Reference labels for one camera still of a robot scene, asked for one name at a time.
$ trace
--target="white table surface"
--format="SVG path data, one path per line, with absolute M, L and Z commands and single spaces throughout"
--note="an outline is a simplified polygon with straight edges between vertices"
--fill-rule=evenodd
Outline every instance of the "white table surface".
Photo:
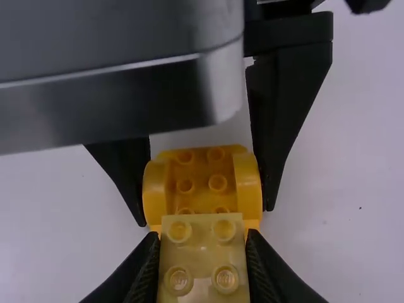
M 330 302 L 404 302 L 404 2 L 335 12 L 334 63 L 261 231 Z M 222 125 L 152 136 L 251 147 L 247 106 Z M 147 233 L 81 146 L 0 157 L 0 302 L 78 302 Z

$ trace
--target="lego brick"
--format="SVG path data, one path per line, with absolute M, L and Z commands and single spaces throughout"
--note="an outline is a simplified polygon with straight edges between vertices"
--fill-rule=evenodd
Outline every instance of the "lego brick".
M 241 213 L 162 218 L 157 302 L 249 302 Z
M 157 232 L 162 216 L 194 213 L 239 212 L 258 229 L 262 194 L 255 156 L 241 145 L 164 151 L 146 166 L 143 209 Z

